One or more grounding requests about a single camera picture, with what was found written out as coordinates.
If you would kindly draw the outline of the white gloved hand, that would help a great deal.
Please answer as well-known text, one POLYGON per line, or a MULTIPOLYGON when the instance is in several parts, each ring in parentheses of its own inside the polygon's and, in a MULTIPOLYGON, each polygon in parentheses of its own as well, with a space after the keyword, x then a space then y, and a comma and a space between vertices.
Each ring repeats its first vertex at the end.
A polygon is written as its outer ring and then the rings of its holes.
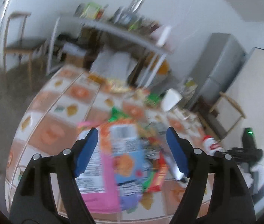
POLYGON ((257 163, 250 167, 248 163, 242 163, 238 167, 251 194, 257 194, 264 185, 264 166, 257 163))

